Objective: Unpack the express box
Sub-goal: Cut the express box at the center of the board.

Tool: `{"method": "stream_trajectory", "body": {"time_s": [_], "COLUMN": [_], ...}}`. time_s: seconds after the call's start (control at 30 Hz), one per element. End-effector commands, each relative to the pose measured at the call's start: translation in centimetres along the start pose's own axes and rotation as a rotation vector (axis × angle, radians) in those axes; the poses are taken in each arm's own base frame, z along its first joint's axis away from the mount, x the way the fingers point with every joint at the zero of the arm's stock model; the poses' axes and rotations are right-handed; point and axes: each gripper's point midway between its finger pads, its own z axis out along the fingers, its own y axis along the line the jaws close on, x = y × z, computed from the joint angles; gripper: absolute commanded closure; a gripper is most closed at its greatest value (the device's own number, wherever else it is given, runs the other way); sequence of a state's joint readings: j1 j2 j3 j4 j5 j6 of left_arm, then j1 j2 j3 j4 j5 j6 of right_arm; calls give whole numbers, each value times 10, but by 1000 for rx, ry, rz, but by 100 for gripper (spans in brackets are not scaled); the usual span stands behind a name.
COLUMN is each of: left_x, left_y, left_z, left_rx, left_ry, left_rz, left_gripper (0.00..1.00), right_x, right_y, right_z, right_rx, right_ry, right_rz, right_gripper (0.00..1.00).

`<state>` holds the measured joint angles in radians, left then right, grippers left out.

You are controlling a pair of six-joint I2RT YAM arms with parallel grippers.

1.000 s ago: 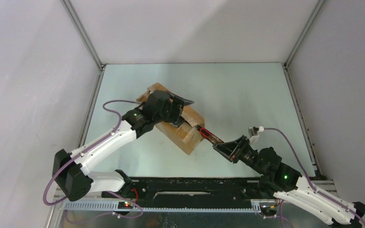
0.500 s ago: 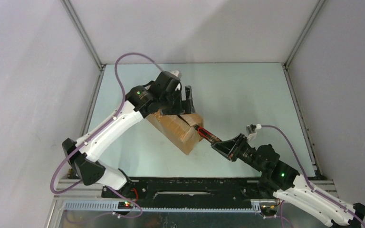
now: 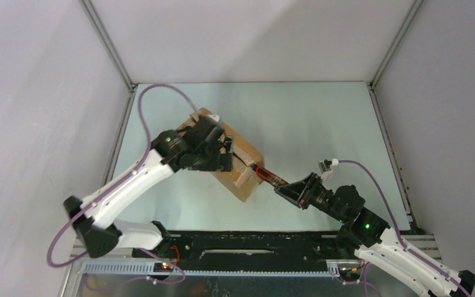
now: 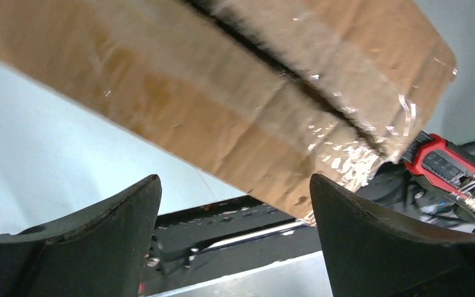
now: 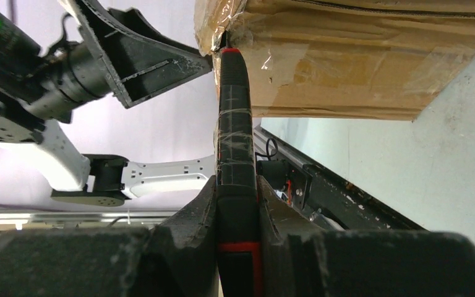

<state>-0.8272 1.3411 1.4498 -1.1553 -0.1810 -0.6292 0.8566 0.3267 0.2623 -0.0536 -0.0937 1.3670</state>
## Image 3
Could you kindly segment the red black utility knife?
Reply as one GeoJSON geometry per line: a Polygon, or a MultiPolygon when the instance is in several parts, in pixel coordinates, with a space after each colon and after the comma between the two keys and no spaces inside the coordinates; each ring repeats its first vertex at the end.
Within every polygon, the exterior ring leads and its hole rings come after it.
{"type": "Polygon", "coordinates": [[[256,175],[269,185],[271,185],[274,188],[280,187],[280,186],[285,186],[288,184],[286,180],[283,178],[279,177],[275,173],[272,173],[271,171],[267,170],[266,168],[253,164],[251,168],[255,171],[256,175]]]}

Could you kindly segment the brown cardboard express box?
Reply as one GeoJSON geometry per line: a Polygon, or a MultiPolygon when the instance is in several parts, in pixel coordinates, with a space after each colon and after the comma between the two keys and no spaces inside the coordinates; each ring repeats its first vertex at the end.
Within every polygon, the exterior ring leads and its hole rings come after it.
{"type": "Polygon", "coordinates": [[[237,199],[245,202],[262,183],[252,165],[264,166],[263,153],[231,126],[222,123],[227,136],[233,138],[233,170],[211,172],[237,199]]]}

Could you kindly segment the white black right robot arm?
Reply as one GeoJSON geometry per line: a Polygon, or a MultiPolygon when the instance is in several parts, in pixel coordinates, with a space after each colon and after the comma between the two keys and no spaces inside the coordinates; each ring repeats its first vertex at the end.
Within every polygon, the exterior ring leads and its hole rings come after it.
{"type": "Polygon", "coordinates": [[[453,270],[405,240],[399,231],[364,206],[356,187],[326,189],[311,173],[295,183],[282,183],[274,191],[300,209],[310,206],[326,213],[342,226],[335,251],[380,268],[412,289],[418,296],[471,296],[475,274],[453,270]]]}

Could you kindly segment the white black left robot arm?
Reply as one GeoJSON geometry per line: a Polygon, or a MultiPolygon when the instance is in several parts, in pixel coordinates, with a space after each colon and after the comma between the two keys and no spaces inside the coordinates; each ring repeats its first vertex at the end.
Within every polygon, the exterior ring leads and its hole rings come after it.
{"type": "Polygon", "coordinates": [[[171,241],[162,223],[131,223],[118,216],[178,171],[232,171],[233,140],[212,116],[203,116],[192,127],[161,132],[132,168],[93,194],[67,198],[64,207],[86,255],[95,259],[125,248],[146,249],[159,258],[168,255],[171,241]]]}

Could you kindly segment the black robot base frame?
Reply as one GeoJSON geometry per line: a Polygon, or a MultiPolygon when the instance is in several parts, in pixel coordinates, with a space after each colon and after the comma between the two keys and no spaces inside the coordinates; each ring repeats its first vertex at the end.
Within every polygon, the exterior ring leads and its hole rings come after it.
{"type": "Polygon", "coordinates": [[[356,282],[374,267],[337,231],[174,231],[154,256],[130,248],[93,273],[172,285],[192,277],[322,277],[356,282]]]}

